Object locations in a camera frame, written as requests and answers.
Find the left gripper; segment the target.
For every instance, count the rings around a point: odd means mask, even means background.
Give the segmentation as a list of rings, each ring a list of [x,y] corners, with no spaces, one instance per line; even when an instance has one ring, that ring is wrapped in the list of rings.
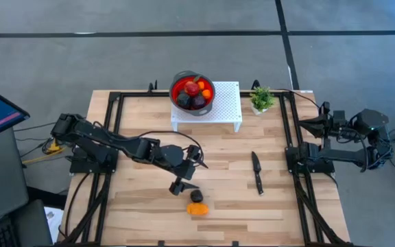
[[[185,150],[177,145],[162,146],[160,157],[161,167],[176,176],[169,188],[173,195],[178,196],[187,189],[199,189],[198,186],[183,182],[192,179],[196,167],[208,169],[198,146],[190,145]]]

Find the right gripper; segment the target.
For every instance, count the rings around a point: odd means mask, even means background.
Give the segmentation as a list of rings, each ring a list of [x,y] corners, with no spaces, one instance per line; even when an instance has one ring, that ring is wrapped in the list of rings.
[[[344,110],[331,113],[329,102],[323,102],[318,111],[320,115],[311,119],[299,120],[298,123],[315,138],[355,138],[356,134],[350,127]]]

